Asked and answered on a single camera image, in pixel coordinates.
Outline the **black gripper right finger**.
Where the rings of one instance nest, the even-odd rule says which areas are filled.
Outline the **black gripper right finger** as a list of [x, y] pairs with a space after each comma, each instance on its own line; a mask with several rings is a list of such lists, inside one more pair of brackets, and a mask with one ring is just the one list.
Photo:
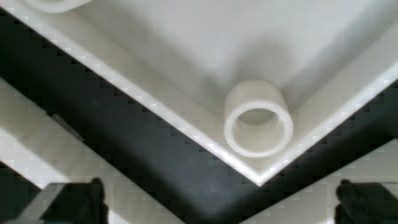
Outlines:
[[398, 182], [342, 180], [335, 224], [398, 224]]

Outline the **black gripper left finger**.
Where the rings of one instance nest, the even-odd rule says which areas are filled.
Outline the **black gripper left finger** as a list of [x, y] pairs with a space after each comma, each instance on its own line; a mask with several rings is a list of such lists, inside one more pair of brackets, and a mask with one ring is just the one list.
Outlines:
[[102, 179], [50, 183], [11, 224], [109, 224]]

